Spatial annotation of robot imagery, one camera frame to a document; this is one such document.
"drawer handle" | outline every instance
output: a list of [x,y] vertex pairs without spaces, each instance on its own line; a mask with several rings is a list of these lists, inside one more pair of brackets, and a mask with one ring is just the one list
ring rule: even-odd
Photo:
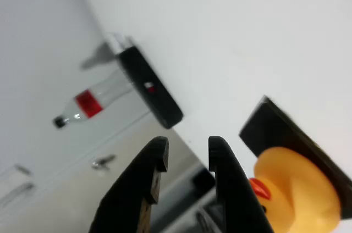
[[115,154],[110,154],[106,157],[97,159],[92,163],[92,168],[95,170],[102,170],[102,169],[109,170],[109,167],[107,166],[107,164],[112,162],[115,159],[116,159]]

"orange beak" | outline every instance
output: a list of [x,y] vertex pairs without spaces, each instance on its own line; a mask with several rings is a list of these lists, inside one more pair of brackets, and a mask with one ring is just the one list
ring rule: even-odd
[[265,199],[270,200],[271,198],[271,193],[268,187],[266,187],[265,184],[263,184],[261,181],[259,181],[256,178],[250,178],[249,179],[249,184],[251,185],[254,193],[257,196],[263,197]]

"plastic bottle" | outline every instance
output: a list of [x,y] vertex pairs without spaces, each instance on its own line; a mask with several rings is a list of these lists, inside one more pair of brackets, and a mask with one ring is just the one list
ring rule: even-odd
[[62,128],[71,122],[81,122],[92,118],[109,106],[119,97],[131,92],[132,83],[122,71],[116,71],[104,81],[88,88],[71,99],[63,113],[53,122],[57,128]]

